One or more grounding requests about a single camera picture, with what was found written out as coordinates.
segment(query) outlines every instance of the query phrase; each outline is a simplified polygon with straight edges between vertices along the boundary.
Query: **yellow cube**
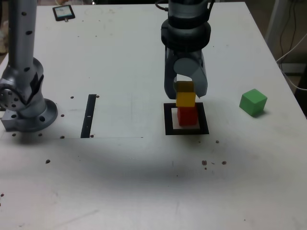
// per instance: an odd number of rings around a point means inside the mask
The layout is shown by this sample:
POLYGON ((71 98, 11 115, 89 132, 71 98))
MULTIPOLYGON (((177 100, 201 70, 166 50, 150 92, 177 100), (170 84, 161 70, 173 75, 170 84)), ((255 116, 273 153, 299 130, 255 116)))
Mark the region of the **yellow cube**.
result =
POLYGON ((194 92, 177 92, 177 107, 194 107, 196 93, 194 92))
POLYGON ((194 82, 192 81, 177 81, 177 92, 194 92, 194 82))

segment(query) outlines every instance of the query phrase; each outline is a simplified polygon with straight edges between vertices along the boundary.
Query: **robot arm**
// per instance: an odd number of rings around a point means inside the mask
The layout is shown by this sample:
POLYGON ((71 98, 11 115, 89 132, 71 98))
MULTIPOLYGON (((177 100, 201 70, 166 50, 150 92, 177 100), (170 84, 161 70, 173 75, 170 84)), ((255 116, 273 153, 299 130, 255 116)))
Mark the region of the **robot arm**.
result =
POLYGON ((9 1, 9 63, 0 79, 0 104, 7 131, 33 132, 56 119, 56 105, 44 99, 43 66, 33 58, 36 0, 9 1))
POLYGON ((174 80, 177 74, 190 77, 198 97, 206 95, 208 83, 201 49, 210 40, 208 24, 212 0, 169 0, 168 19, 162 24, 161 39, 165 45, 164 89, 176 99, 174 80))

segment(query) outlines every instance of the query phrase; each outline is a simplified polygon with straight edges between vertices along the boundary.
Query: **black tape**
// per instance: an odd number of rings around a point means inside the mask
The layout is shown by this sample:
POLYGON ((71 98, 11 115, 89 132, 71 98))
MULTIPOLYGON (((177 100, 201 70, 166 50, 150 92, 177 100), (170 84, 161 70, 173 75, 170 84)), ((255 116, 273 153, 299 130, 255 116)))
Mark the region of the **black tape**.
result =
POLYGON ((198 113, 199 129, 174 129, 172 108, 176 103, 164 103, 165 135, 204 135, 209 134, 205 110, 202 103, 195 103, 198 113))
POLYGON ((88 95, 83 126, 81 131, 81 138, 90 138, 95 102, 96 102, 96 94, 88 95))

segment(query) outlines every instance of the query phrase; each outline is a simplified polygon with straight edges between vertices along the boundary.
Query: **table surface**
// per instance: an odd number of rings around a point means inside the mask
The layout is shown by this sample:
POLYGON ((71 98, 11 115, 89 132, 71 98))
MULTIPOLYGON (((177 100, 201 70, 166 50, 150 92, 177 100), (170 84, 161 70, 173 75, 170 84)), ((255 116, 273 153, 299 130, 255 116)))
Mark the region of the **table surface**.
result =
POLYGON ((73 10, 68 23, 37 10, 43 95, 65 116, 15 137, 1 126, 1 230, 307 229, 306 119, 244 3, 213 7, 202 136, 165 135, 166 12, 73 10), (254 88, 268 97, 258 118, 239 108, 254 88), (81 139, 89 94, 94 138, 81 139))

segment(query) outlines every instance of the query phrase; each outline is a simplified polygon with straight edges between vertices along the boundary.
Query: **stacked blocks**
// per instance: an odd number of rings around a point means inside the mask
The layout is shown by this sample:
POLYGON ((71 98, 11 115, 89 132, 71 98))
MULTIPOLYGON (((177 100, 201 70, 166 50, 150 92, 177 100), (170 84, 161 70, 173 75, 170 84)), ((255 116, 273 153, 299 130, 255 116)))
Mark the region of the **stacked blocks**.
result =
POLYGON ((194 126, 197 124, 198 113, 195 106, 196 93, 192 81, 177 81, 177 117, 180 126, 194 126))
POLYGON ((250 116, 257 116, 263 111, 267 99, 265 95, 253 89, 242 95, 240 108, 250 116))

